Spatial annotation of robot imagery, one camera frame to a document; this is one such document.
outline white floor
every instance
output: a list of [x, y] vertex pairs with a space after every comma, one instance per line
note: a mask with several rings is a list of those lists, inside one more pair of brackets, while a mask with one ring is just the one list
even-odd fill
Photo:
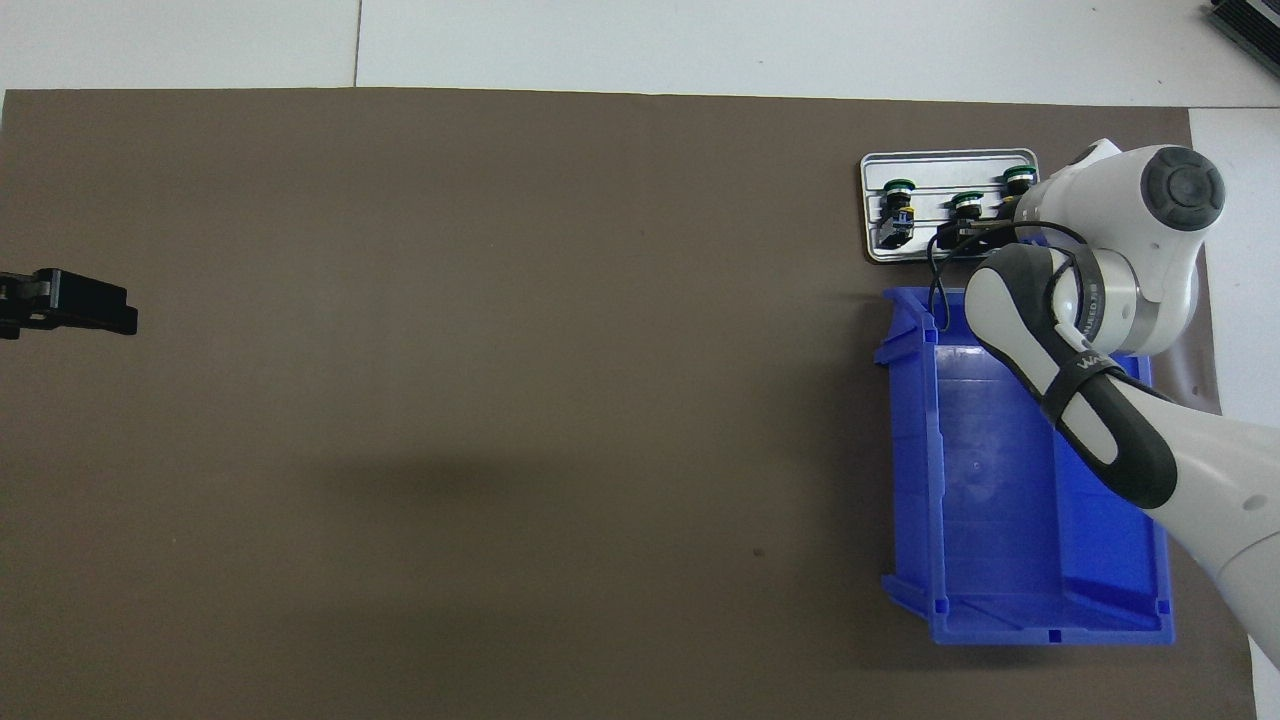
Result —
[[[1189, 106], [1222, 169], [1208, 246], [1226, 415], [1280, 425], [1280, 78], [1194, 0], [0, 0], [0, 91], [495, 87]], [[1258, 715], [1280, 673], [1256, 655]]]

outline metal tray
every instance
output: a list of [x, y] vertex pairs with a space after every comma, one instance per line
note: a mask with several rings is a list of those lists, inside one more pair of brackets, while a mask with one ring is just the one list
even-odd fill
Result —
[[[1012, 165], [1036, 165], [1036, 154], [1024, 147], [1005, 150], [928, 150], [916, 152], [872, 152], [859, 163], [864, 213], [863, 242], [873, 263], [924, 260], [924, 246], [938, 225], [951, 219], [947, 205], [957, 192], [982, 192], [983, 213], [992, 217], [1005, 193], [1004, 173]], [[884, 183], [908, 178], [915, 183], [911, 208], [915, 233], [896, 250], [876, 247], [874, 225], [881, 219]]]

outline black cable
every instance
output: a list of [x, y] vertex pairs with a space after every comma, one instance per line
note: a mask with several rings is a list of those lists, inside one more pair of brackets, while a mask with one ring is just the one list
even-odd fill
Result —
[[934, 292], [942, 296], [942, 306], [946, 309], [945, 314], [946, 319], [943, 320], [942, 327], [938, 328], [940, 331], [947, 332], [948, 329], [951, 329], [951, 304], [947, 302], [947, 288], [946, 286], [942, 284], [942, 272], [946, 270], [947, 263], [950, 263], [952, 258], [957, 256], [961, 250], [974, 245], [983, 237], [987, 237], [988, 234], [995, 233], [996, 231], [1011, 229], [1011, 228], [1048, 228], [1051, 231], [1057, 231], [1070, 237], [1071, 240], [1079, 242], [1080, 245], [1088, 245], [1084, 240], [1084, 236], [1082, 236], [1080, 233], [1073, 231], [1066, 225], [1061, 225], [1059, 223], [1051, 223], [1048, 220], [1015, 220], [1012, 223], [1000, 224], [992, 228], [987, 228], [979, 233], [972, 234], [961, 240], [959, 243], [956, 243], [955, 247], [951, 249], [951, 252], [948, 252], [946, 258], [943, 258], [941, 261], [937, 261], [933, 258], [933, 249], [937, 245], [938, 234], [934, 233], [934, 236], [929, 238], [928, 245], [925, 245], [924, 247], [924, 255], [925, 259], [929, 261], [929, 269], [933, 273], [933, 279], [929, 282], [929, 314], [933, 315], [934, 319], [937, 319], [937, 313], [933, 311]]

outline blue storage bin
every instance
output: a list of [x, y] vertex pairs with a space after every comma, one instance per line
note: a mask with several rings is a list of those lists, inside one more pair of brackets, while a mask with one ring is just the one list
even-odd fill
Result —
[[[1108, 491], [969, 331], [897, 287], [876, 352], [893, 432], [896, 569], [882, 584], [946, 644], [1174, 642], [1165, 532]], [[1151, 382], [1147, 357], [1116, 357]]]

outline brown mat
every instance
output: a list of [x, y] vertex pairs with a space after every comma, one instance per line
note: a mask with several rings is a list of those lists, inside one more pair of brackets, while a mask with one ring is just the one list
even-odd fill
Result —
[[[1181, 550], [1172, 647], [936, 647], [878, 584], [879, 291], [925, 275], [864, 261], [855, 164], [1053, 169], [1187, 143], [1183, 110], [54, 91], [4, 120], [3, 269], [141, 309], [0, 346], [6, 717], [1252, 716]], [[1171, 389], [1212, 400], [1208, 347]]]

